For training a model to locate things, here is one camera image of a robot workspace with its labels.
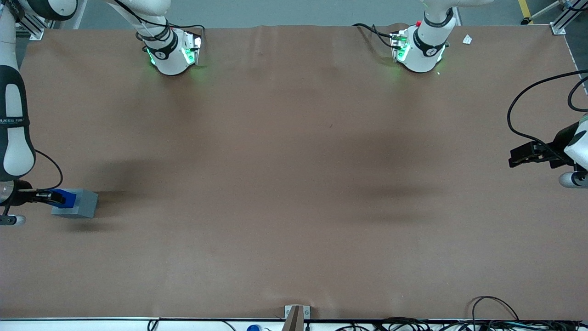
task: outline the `cable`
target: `cable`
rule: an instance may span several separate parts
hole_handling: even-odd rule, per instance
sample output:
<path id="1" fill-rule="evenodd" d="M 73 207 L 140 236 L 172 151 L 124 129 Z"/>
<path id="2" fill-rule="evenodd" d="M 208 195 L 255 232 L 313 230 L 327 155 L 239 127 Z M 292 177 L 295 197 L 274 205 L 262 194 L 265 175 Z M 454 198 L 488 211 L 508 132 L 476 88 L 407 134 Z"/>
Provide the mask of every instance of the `cable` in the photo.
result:
<path id="1" fill-rule="evenodd" d="M 150 22 L 144 18 L 141 18 L 139 15 L 137 15 L 132 9 L 130 9 L 127 5 L 123 4 L 121 1 L 119 0 L 113 0 L 114 2 L 116 2 L 117 5 L 121 6 L 122 9 L 126 10 L 127 12 L 129 12 L 129 14 L 133 15 L 139 22 L 145 22 L 145 23 L 149 23 L 151 25 L 155 25 L 157 27 L 164 27 L 167 28 L 168 26 L 172 27 L 172 28 L 178 28 L 178 29 L 184 29 L 184 28 L 202 28 L 202 31 L 205 30 L 205 27 L 203 25 L 200 24 L 193 24 L 193 25 L 176 25 L 176 24 L 171 24 L 169 22 L 167 22 L 167 24 L 159 24 L 159 23 L 154 23 L 154 22 Z"/>
<path id="2" fill-rule="evenodd" d="M 378 30 L 376 30 L 376 29 L 372 29 L 374 26 L 375 26 L 375 25 L 372 25 L 371 27 L 369 27 L 369 26 L 367 26 L 366 24 L 363 24 L 363 23 L 355 23 L 355 24 L 353 24 L 353 25 L 352 25 L 352 27 L 362 27 L 362 28 L 366 28 L 366 29 L 368 29 L 369 31 L 371 31 L 372 33 L 377 33 L 377 34 L 381 35 L 382 37 L 390 37 L 390 35 L 387 35 L 387 34 L 385 34 L 385 33 L 383 33 L 383 32 L 379 32 L 379 31 L 378 31 Z"/>
<path id="3" fill-rule="evenodd" d="M 364 326 L 357 325 L 355 323 L 351 324 L 350 326 L 340 327 L 340 328 L 336 329 L 335 331 L 346 331 L 347 329 L 350 329 L 350 328 L 353 328 L 354 330 L 355 329 L 360 329 L 360 330 L 363 330 L 363 331 L 372 331 L 372 330 L 370 330 L 370 329 L 368 329 L 368 328 L 366 328 Z"/>
<path id="4" fill-rule="evenodd" d="M 500 299 L 498 297 L 495 297 L 495 296 L 480 296 L 480 297 L 478 297 L 478 299 L 476 300 L 476 302 L 474 302 L 474 305 L 472 306 L 472 321 L 473 322 L 476 321 L 476 306 L 477 306 L 478 303 L 480 303 L 480 301 L 482 301 L 484 299 L 492 299 L 492 300 L 495 300 L 495 301 L 498 301 L 498 302 L 503 303 L 504 305 L 506 305 L 510 309 L 510 311 L 512 312 L 513 317 L 516 320 L 520 320 L 519 319 L 519 315 L 517 315 L 517 313 L 515 312 L 515 310 L 508 303 L 506 303 L 504 300 L 502 300 L 502 299 Z"/>
<path id="5" fill-rule="evenodd" d="M 150 320 L 149 323 L 147 323 L 147 331 L 155 331 L 158 324 L 159 324 L 159 320 L 156 320 L 156 319 Z"/>
<path id="6" fill-rule="evenodd" d="M 57 168 L 57 171 L 59 172 L 59 182 L 57 183 L 57 185 L 49 187 L 49 188 L 40 188 L 39 191 L 50 191 L 50 190 L 53 190 L 53 189 L 61 186 L 61 184 L 64 182 L 64 173 L 63 173 L 63 171 L 61 171 L 59 164 L 57 164 L 57 162 L 55 162 L 52 158 L 50 158 L 49 155 L 47 155 L 39 150 L 35 150 L 35 152 L 39 153 L 40 155 L 47 158 L 47 160 L 51 161 L 51 163 L 53 163 L 53 165 L 55 166 L 55 168 Z"/>
<path id="7" fill-rule="evenodd" d="M 222 320 L 221 322 L 223 322 L 224 324 L 228 325 L 231 329 L 233 329 L 233 331 L 237 331 L 237 329 L 235 329 L 234 326 L 232 326 L 229 322 Z"/>
<path id="8" fill-rule="evenodd" d="M 518 131 L 518 130 L 515 130 L 515 128 L 514 128 L 514 127 L 513 127 L 513 125 L 512 125 L 512 122 L 511 122 L 510 116 L 511 116 L 511 113 L 512 113 L 512 111 L 513 111 L 513 108 L 515 107 L 515 104 L 516 104 L 516 103 L 517 103 L 517 101 L 520 99 L 520 97 L 522 97 L 522 96 L 523 96 L 523 94 L 525 94 L 525 93 L 526 93 L 528 90 L 532 89 L 533 87 L 535 87 L 535 86 L 537 86 L 537 85 L 539 85 L 539 84 L 542 84 L 542 83 L 544 83 L 544 82 L 553 81 L 553 80 L 556 80 L 556 79 L 559 79 L 559 78 L 568 77 L 568 76 L 572 76 L 572 75 L 587 74 L 587 73 L 588 73 L 588 69 L 585 69 L 585 70 L 577 70 L 577 71 L 572 71 L 572 72 L 567 72 L 567 73 L 565 73 L 565 74 L 561 74 L 561 75 L 555 75 L 555 76 L 552 76 L 552 77 L 549 77 L 549 78 L 545 78 L 545 79 L 543 79 L 543 80 L 540 80 L 540 81 L 538 81 L 538 82 L 535 82 L 535 83 L 533 83 L 533 84 L 529 85 L 528 87 L 526 87 L 526 88 L 525 88 L 525 89 L 524 89 L 524 90 L 523 90 L 521 93 L 519 93 L 519 95 L 517 95 L 517 96 L 516 96 L 516 98 L 514 98 L 513 102 L 510 104 L 509 111 L 508 111 L 508 113 L 506 114 L 506 121 L 507 121 L 507 123 L 508 123 L 508 125 L 509 125 L 509 129 L 510 129 L 510 130 L 511 130 L 511 131 L 512 131 L 514 134 L 516 134 L 516 135 L 519 135 L 519 136 L 521 136 L 521 137 L 523 137 L 523 138 L 531 139 L 531 140 L 533 140 L 533 141 L 535 141 L 535 142 L 537 142 L 537 143 L 541 144 L 541 145 L 542 145 L 543 147 L 545 147 L 545 149 L 546 149 L 546 150 L 548 150 L 550 153 L 552 153 L 553 155 L 555 155 L 556 157 L 558 157 L 558 158 L 559 158 L 560 160 L 562 160 L 563 162 L 567 163 L 567 161 L 566 161 L 566 158 L 562 157 L 562 156 L 561 156 L 559 153 L 557 153 L 557 152 L 556 152 L 554 149 L 552 149 L 552 148 L 551 148 L 551 147 L 550 147 L 548 144 L 546 144 L 544 141 L 542 141 L 542 140 L 540 140 L 539 138 L 536 138 L 536 137 L 534 137 L 534 136 L 532 136 L 532 135 L 528 135 L 528 134 L 522 133 L 522 132 L 520 132 L 520 131 Z"/>
<path id="9" fill-rule="evenodd" d="M 390 47 L 390 48 L 393 48 L 393 49 L 401 49 L 401 47 L 400 47 L 400 46 L 394 46 L 394 45 L 388 44 L 388 43 L 387 43 L 387 42 L 384 40 L 384 38 L 382 38 L 382 37 L 388 37 L 388 38 L 390 38 L 390 34 L 385 34 L 385 33 L 383 33 L 383 32 L 380 32 L 380 31 L 378 31 L 378 30 L 376 29 L 376 25 L 375 25 L 375 24 L 372 24 L 372 27 L 371 27 L 371 28 L 370 28 L 369 26 L 367 26 L 367 25 L 363 24 L 363 23 L 356 23 L 356 24 L 353 24 L 352 26 L 353 26 L 353 27 L 358 27 L 358 28 L 366 28 L 366 29 L 368 29 L 368 30 L 369 30 L 371 33 L 373 33 L 373 34 L 376 34 L 376 35 L 377 35 L 377 37 L 378 37 L 378 38 L 380 38 L 380 41 L 381 41 L 382 43 L 384 43 L 384 45 L 386 45 L 386 46 L 388 46 L 388 47 Z"/>
<path id="10" fill-rule="evenodd" d="M 582 84 L 584 84 L 584 82 L 586 82 L 586 81 L 588 81 L 588 76 L 584 77 L 576 85 L 574 85 L 574 87 L 570 91 L 570 94 L 567 95 L 567 105 L 570 106 L 570 108 L 575 111 L 581 111 L 581 112 L 588 111 L 588 108 L 578 108 L 578 107 L 574 106 L 574 104 L 572 103 L 572 97 L 574 96 L 574 93 L 576 93 L 576 90 L 580 86 L 582 86 Z"/>
<path id="11" fill-rule="evenodd" d="M 569 1 L 566 1 L 566 3 L 563 6 L 564 8 L 566 8 L 569 11 L 573 11 L 573 12 L 585 12 L 588 11 L 588 8 L 574 8 L 572 7 L 572 4 L 570 4 Z"/>

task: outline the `brown table surface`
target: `brown table surface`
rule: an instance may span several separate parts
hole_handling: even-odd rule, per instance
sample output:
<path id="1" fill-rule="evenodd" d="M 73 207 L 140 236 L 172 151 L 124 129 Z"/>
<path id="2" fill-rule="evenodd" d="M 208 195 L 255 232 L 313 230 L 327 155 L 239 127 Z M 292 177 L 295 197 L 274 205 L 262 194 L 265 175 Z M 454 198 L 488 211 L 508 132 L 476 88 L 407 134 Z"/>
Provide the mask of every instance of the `brown table surface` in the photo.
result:
<path id="1" fill-rule="evenodd" d="M 0 316 L 468 317 L 494 295 L 524 319 L 585 318 L 588 191 L 507 163 L 526 142 L 508 105 L 574 70 L 566 42 L 547 26 L 450 41 L 414 74 L 357 28 L 211 29 L 200 66 L 164 77 L 133 31 L 47 31 L 22 67 L 33 142 L 99 209 L 14 208 Z M 580 118 L 576 81 L 529 92 L 515 126 L 551 141 Z M 57 173 L 39 157 L 25 179 Z"/>

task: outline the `black band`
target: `black band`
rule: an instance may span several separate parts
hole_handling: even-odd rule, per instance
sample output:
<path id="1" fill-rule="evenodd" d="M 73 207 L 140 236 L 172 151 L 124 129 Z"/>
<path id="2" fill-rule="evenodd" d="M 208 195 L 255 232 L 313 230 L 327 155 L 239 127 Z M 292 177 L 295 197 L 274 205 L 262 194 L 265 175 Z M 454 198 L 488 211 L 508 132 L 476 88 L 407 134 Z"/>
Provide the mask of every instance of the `black band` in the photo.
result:
<path id="1" fill-rule="evenodd" d="M 14 0 L 2 0 L 2 5 L 8 7 L 8 10 L 14 16 L 14 20 L 18 23 L 25 16 L 25 9 L 18 1 Z"/>
<path id="2" fill-rule="evenodd" d="M 434 28 L 443 28 L 445 25 L 447 25 L 449 23 L 449 21 L 451 21 L 452 18 L 453 18 L 453 8 L 449 8 L 447 10 L 447 17 L 445 17 L 445 21 L 443 21 L 441 23 L 431 22 L 430 20 L 427 19 L 427 15 L 425 14 L 425 24 L 430 27 L 434 27 Z"/>
<path id="3" fill-rule="evenodd" d="M 141 38 L 143 38 L 143 40 L 146 41 L 164 41 L 166 39 L 168 39 L 168 34 L 171 32 L 171 28 L 169 27 L 169 22 L 166 20 L 165 21 L 165 29 L 163 29 L 163 31 L 161 31 L 161 33 L 159 33 L 156 36 L 144 36 L 142 34 L 139 34 L 141 36 Z"/>
<path id="4" fill-rule="evenodd" d="M 72 17 L 74 17 L 75 12 L 78 10 L 78 1 L 75 3 L 75 9 L 69 15 L 61 15 L 59 12 L 56 12 L 53 7 L 49 4 L 49 1 L 28 1 L 29 5 L 36 12 L 39 16 L 51 19 L 53 21 L 66 21 Z"/>
<path id="5" fill-rule="evenodd" d="M 445 42 L 443 42 L 440 45 L 437 46 L 433 46 L 433 45 L 429 45 L 427 43 L 425 43 L 424 41 L 422 41 L 419 38 L 419 29 L 416 28 L 415 33 L 413 34 L 413 39 L 415 40 L 415 45 L 417 46 L 417 48 L 419 48 L 421 51 L 423 51 L 423 55 L 430 58 L 430 57 L 434 57 L 435 55 L 437 55 L 437 53 L 439 53 L 439 51 L 443 48 L 443 46 L 445 46 Z"/>
<path id="6" fill-rule="evenodd" d="M 22 128 L 30 124 L 28 117 L 0 117 L 1 128 Z"/>
<path id="7" fill-rule="evenodd" d="M 149 53 L 151 53 L 151 55 L 153 55 L 157 59 L 168 59 L 169 54 L 171 54 L 178 46 L 178 35 L 176 35 L 174 32 L 172 32 L 172 35 L 173 40 L 169 45 L 160 49 L 147 47 Z"/>

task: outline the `white robotic arm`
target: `white robotic arm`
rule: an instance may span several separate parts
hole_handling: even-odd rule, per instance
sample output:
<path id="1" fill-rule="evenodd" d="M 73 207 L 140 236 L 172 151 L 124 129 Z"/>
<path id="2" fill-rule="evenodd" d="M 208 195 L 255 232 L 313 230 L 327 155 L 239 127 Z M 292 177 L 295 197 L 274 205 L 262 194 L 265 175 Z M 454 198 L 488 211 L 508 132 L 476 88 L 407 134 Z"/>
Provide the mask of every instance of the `white robotic arm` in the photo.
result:
<path id="1" fill-rule="evenodd" d="M 164 17 L 171 0 L 105 0 L 143 39 L 151 62 L 165 75 L 177 75 L 196 63 L 201 39 L 173 28 Z M 35 165 L 29 137 L 24 82 L 16 63 L 16 22 L 25 14 L 64 21 L 72 18 L 77 0 L 0 0 L 0 182 L 26 175 Z"/>
<path id="2" fill-rule="evenodd" d="M 420 26 L 412 25 L 393 36 L 394 59 L 414 72 L 427 72 L 441 61 L 449 34 L 456 24 L 453 7 L 482 6 L 494 0 L 420 0 L 425 17 Z"/>

